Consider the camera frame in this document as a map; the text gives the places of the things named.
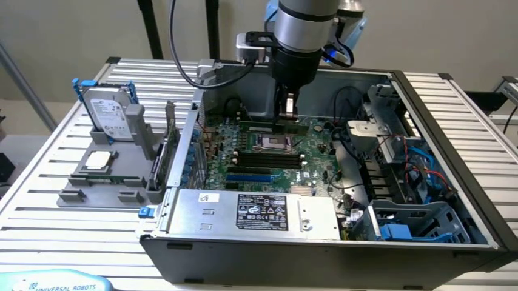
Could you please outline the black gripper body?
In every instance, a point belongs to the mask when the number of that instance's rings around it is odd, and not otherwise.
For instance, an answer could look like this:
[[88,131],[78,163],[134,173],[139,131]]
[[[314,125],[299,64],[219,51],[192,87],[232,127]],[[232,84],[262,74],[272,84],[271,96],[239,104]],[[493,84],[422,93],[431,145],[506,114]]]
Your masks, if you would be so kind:
[[315,79],[321,50],[300,53],[279,47],[272,48],[270,72],[282,88],[299,90]]

